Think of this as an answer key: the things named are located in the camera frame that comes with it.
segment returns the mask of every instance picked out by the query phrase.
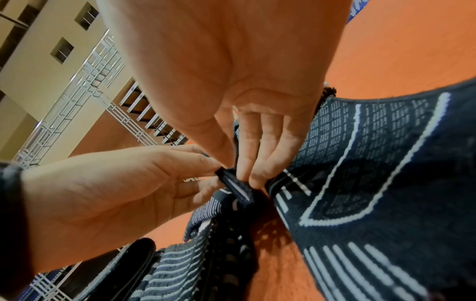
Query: orange floor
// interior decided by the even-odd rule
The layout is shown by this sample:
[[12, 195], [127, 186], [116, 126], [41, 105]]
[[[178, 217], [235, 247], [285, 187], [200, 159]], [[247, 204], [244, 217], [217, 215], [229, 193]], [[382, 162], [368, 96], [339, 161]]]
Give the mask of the orange floor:
[[[416, 93], [474, 77], [475, 15], [472, 0], [369, 0], [346, 27], [327, 81], [338, 96], [362, 99]], [[74, 154], [138, 145], [104, 114]], [[148, 236], [158, 247], [179, 243], [188, 219], [178, 217]], [[323, 299], [274, 210], [255, 221], [251, 234], [259, 270], [248, 287], [248, 300]]]

